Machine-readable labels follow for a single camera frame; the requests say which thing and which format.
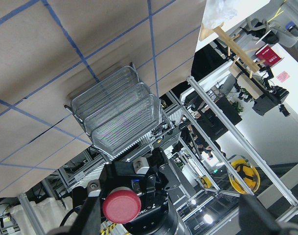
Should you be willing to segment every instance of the wire basket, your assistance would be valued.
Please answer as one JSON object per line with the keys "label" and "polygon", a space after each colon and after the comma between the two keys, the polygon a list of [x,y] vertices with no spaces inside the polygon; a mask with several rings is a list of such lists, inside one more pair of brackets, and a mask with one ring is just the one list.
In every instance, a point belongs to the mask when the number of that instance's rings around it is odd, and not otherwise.
{"label": "wire basket", "polygon": [[91,132],[91,139],[96,148],[115,156],[160,123],[160,100],[149,94],[96,127]]}
{"label": "wire basket", "polygon": [[84,120],[138,82],[135,70],[130,66],[124,66],[74,98],[70,103],[71,109],[77,118]]}
{"label": "wire basket", "polygon": [[106,104],[102,108],[96,110],[94,113],[84,119],[84,129],[87,134],[100,126],[107,120],[118,115],[138,100],[141,100],[150,93],[150,88],[144,83],[137,83],[132,88],[129,88],[119,97],[116,97],[110,103]]}

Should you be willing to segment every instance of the yellow and black hazard tape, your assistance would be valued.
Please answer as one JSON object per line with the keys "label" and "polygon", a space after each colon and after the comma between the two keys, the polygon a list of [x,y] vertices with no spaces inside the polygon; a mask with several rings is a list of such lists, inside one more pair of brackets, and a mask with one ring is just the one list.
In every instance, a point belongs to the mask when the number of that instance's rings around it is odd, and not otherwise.
{"label": "yellow and black hazard tape", "polygon": [[110,226],[106,227],[105,229],[102,229],[100,232],[100,235],[109,235],[116,225],[117,225],[116,223],[113,223]]}

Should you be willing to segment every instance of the bolt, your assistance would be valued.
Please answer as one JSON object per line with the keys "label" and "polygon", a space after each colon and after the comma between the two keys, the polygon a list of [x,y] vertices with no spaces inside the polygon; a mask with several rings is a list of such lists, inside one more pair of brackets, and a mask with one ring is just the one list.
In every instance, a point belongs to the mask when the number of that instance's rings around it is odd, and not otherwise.
{"label": "bolt", "polygon": [[98,187],[98,185],[97,184],[95,184],[95,183],[93,183],[93,184],[90,184],[90,188],[91,189],[96,189]]}

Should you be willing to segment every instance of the white plastic bag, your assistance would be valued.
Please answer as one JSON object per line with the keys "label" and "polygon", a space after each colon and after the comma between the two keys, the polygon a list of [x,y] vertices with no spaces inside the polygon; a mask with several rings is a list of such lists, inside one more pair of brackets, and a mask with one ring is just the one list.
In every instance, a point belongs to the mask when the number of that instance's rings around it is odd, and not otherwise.
{"label": "white plastic bag", "polygon": [[239,0],[207,0],[202,20],[204,27],[214,29],[236,16],[235,6],[238,2]]}

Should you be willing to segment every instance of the grid pattern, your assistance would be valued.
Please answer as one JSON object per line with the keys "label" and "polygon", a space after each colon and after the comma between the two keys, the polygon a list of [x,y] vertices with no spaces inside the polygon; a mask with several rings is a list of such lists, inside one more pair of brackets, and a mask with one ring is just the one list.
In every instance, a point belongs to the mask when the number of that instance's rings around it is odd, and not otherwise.
{"label": "grid pattern", "polygon": [[63,109],[135,63],[162,95],[184,81],[205,0],[0,1],[0,197],[29,190],[91,142]]}

